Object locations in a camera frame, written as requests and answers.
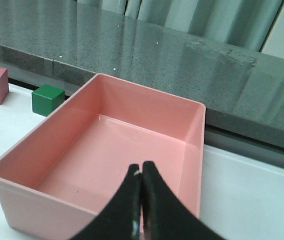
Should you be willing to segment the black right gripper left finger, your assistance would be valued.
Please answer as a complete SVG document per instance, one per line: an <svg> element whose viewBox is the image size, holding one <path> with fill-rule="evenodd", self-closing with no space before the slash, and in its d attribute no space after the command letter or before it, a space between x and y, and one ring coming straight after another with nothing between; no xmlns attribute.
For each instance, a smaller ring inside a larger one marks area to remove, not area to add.
<svg viewBox="0 0 284 240"><path fill-rule="evenodd" d="M131 164L104 209L73 240L138 240L141 218L141 172Z"/></svg>

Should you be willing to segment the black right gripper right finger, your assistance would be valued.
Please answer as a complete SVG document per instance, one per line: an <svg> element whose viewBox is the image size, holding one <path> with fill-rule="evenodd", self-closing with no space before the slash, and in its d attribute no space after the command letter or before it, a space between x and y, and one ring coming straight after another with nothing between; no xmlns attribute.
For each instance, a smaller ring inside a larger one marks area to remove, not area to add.
<svg viewBox="0 0 284 240"><path fill-rule="evenodd" d="M178 200L152 161L142 165L142 210L146 240L222 240Z"/></svg>

